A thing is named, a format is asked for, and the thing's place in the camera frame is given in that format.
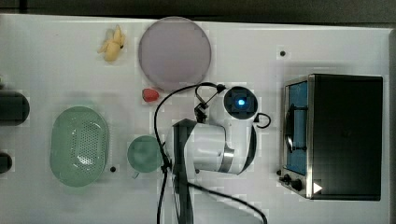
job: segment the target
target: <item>green basket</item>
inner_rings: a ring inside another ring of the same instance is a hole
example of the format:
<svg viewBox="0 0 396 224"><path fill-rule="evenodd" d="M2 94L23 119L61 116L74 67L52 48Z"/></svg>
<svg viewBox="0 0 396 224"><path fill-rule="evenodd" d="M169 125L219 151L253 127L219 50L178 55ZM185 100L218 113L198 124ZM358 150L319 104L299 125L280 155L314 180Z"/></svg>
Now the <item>green basket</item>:
<svg viewBox="0 0 396 224"><path fill-rule="evenodd" d="M75 106L66 109L52 129L50 169L66 186L84 187L105 169L108 128L92 109Z"/></svg>

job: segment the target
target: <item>black wire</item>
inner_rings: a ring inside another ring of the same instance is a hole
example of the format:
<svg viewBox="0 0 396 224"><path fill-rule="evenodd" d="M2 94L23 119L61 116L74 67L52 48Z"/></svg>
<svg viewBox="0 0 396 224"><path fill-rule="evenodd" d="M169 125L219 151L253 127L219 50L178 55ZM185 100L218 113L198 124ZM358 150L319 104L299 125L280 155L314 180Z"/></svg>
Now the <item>black wire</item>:
<svg viewBox="0 0 396 224"><path fill-rule="evenodd" d="M215 94L213 94L210 99L208 99L205 104L207 105L207 103L209 103L218 93L216 92Z"/></svg>
<svg viewBox="0 0 396 224"><path fill-rule="evenodd" d="M205 100L202 99L202 97L198 94L198 89L199 89L200 87L202 87L202 86L208 86L208 87L216 88L217 85L215 85L214 83L211 83L211 82L203 82L203 83L201 83L200 85L198 85L198 86L195 88L195 95L196 95L196 97L198 98L198 100L199 100L202 104L206 105L207 102L205 102Z"/></svg>
<svg viewBox="0 0 396 224"><path fill-rule="evenodd" d="M171 162L168 160L168 157L166 156L166 154L165 154L165 152L164 152L164 150L163 150L163 145L164 145L164 144L161 143L160 136L158 135L158 130L157 130L157 115L158 115L158 111L160 110L161 105L163 105L163 103L164 103L167 99L169 99L169 97L171 97L172 95L174 95L174 94L176 94L176 93L178 93L178 92L181 92L181 91L190 89L190 88L197 87L197 86L199 86L199 85L201 85L201 84L192 85L192 86L187 86L187 87L181 88L181 89L179 89L179 90L177 90L177 91L171 92L169 95L167 95L167 96L160 102L160 104L157 106L157 109L155 110L155 113L154 113L154 132L155 132L155 137L157 138L158 145L160 146L160 152L161 152L161 155L162 155L162 157L163 157L163 166L161 167L161 169L163 170L163 186L162 186L162 188L161 188L160 201L159 201L159 203L158 203L158 208L157 208L157 224L161 224L161 207L162 207L162 205L163 205L163 192L165 191L166 179L167 179L167 177L168 177L167 168L172 168L172 164L171 164Z"/></svg>
<svg viewBox="0 0 396 224"><path fill-rule="evenodd" d="M268 115L264 114L264 113L258 113L258 114L257 114L257 118L258 118L258 119L260 119L260 115L263 115L263 116L267 117L267 118L268 118L268 123L267 123L266 125L264 125L264 126L259 126L259 125L257 125L257 127L260 128L260 129L264 129L264 128L267 128L268 126L270 126L270 124L271 124L271 118L270 118Z"/></svg>
<svg viewBox="0 0 396 224"><path fill-rule="evenodd" d="M215 194L215 195L218 195L218 196L223 197L223 198L228 198L228 199L234 200L234 201L236 201L236 202L239 202L239 203L241 203L241 204L244 204L244 205L246 205L247 207L249 207L250 209L252 209L252 210L254 210L255 212L257 212L258 214L260 214L260 216L262 217L262 223L264 223L264 224L267 224L267 223L268 223L267 217L265 216L265 214L264 214L262 211L260 211L258 208L256 208L255 206L253 206L253 205L251 205L251 204L249 204L249 203L247 203L247 202L245 202L245 201L242 201L242 200L240 200L240 199L238 199L238 198L235 198L235 197L233 197L233 196L231 196L231 195L223 194L223 193L220 193L220 192L211 190L211 189L206 189L206 188L204 188L204 187L201 187L201 186L198 186L198 185L194 185L194 184L192 184L192 183L187 183L187 186L193 187L193 188L195 188L195 189L198 189L198 190L201 190L201 191L204 191L204 192L208 192L208 193L211 193L211 194Z"/></svg>
<svg viewBox="0 0 396 224"><path fill-rule="evenodd" d="M172 178L172 184L173 184L173 186L175 185L175 179L174 178ZM173 190L174 190L174 202L175 202L175 205L176 205L176 193L175 193L175 187L173 187ZM177 211L177 208L176 208L176 214L177 214L177 223L178 223L178 211Z"/></svg>
<svg viewBox="0 0 396 224"><path fill-rule="evenodd" d="M168 177L168 172L163 173L163 187L161 188L160 201L158 202L157 210L157 223L161 223L161 207L163 206L163 192L165 191L166 178Z"/></svg>

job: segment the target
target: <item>black toaster oven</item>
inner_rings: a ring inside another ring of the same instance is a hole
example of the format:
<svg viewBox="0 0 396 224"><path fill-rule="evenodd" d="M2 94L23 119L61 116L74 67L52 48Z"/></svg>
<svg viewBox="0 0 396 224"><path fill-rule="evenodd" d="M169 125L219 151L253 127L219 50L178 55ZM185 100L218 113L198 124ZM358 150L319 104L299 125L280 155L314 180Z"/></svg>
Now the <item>black toaster oven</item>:
<svg viewBox="0 0 396 224"><path fill-rule="evenodd" d="M284 90L282 185L313 200L379 201L382 77L313 74Z"/></svg>

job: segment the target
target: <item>black cylinder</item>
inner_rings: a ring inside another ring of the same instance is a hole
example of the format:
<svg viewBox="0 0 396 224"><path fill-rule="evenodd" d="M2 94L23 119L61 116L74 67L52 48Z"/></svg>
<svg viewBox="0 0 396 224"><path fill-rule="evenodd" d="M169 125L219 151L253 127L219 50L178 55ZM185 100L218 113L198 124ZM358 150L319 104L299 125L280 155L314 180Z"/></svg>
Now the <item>black cylinder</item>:
<svg viewBox="0 0 396 224"><path fill-rule="evenodd" d="M11 169L11 166L11 157L4 152L0 152L0 174L7 172L9 169Z"/></svg>
<svg viewBox="0 0 396 224"><path fill-rule="evenodd" d="M291 187L297 191L300 191L303 189L303 183L301 182L300 179L293 180L290 183L291 183Z"/></svg>
<svg viewBox="0 0 396 224"><path fill-rule="evenodd" d="M26 97L15 91L0 91L0 126L22 124L30 112Z"/></svg>

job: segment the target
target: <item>small red toy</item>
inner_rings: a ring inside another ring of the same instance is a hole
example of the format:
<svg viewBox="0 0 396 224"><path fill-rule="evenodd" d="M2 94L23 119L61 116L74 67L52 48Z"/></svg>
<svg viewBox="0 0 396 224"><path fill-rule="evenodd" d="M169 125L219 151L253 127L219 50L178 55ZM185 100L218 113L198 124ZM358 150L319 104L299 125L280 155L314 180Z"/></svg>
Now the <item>small red toy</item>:
<svg viewBox="0 0 396 224"><path fill-rule="evenodd" d="M143 100L145 100L146 102L153 102L158 100L160 94L152 89L143 89L142 96L143 96Z"/></svg>

